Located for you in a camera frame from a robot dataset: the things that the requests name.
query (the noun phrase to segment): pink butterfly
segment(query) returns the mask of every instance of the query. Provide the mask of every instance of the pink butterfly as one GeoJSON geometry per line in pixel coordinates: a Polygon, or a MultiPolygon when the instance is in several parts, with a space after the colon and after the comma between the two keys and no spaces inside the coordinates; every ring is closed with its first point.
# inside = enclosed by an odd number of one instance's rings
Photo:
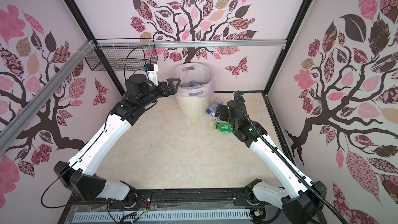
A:
{"type": "Polygon", "coordinates": [[[243,58],[240,62],[238,66],[226,66],[225,69],[228,71],[232,72],[232,75],[236,76],[236,78],[238,77],[238,74],[240,74],[240,72],[247,72],[248,67],[246,66],[246,63],[248,62],[247,57],[243,58]]]}
{"type": "Polygon", "coordinates": [[[93,106],[98,105],[99,103],[101,103],[101,104],[105,103],[106,97],[104,95],[106,94],[107,90],[109,90],[109,89],[106,89],[105,86],[102,86],[101,83],[99,81],[97,81],[97,79],[95,79],[95,83],[96,83],[96,88],[97,88],[98,94],[94,98],[93,106]]]}

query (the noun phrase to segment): pink wall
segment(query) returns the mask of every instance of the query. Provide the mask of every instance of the pink wall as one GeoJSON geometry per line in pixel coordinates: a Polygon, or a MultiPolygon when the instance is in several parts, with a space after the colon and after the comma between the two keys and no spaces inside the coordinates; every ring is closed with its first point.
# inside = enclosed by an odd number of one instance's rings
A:
{"type": "MultiPolygon", "coordinates": [[[[76,3],[96,38],[194,41],[284,39],[302,2],[197,0],[196,7],[184,1],[187,0],[76,0],[76,3]]],[[[172,69],[184,62],[201,62],[215,72],[217,91],[263,90],[279,51],[280,46],[157,50],[159,73],[164,75],[161,79],[168,78],[172,69]],[[239,67],[245,57],[247,70],[239,67]]],[[[123,81],[123,72],[118,74],[123,81]]]]}
{"type": "Polygon", "coordinates": [[[296,164],[348,223],[397,222],[397,5],[315,0],[270,93],[296,164]]]}
{"type": "MultiPolygon", "coordinates": [[[[86,39],[63,0],[2,0],[0,37],[3,129],[86,39]]],[[[84,146],[119,99],[105,72],[92,72],[85,62],[73,71],[0,158],[2,222],[57,222],[63,208],[40,204],[56,179],[54,165],[84,146]]],[[[44,202],[59,206],[69,196],[57,182],[44,202]]]]}

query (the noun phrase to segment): trash can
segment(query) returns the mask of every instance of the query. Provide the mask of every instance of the trash can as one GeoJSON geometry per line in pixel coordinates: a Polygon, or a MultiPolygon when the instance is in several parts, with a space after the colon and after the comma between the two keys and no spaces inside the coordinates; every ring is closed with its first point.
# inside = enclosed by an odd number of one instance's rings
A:
{"type": "Polygon", "coordinates": [[[210,96],[215,90],[214,75],[211,69],[201,63],[187,63],[173,70],[172,78],[180,78],[176,95],[177,104],[183,115],[198,118],[206,113],[210,96]],[[190,87],[196,81],[200,85],[190,87]]]}

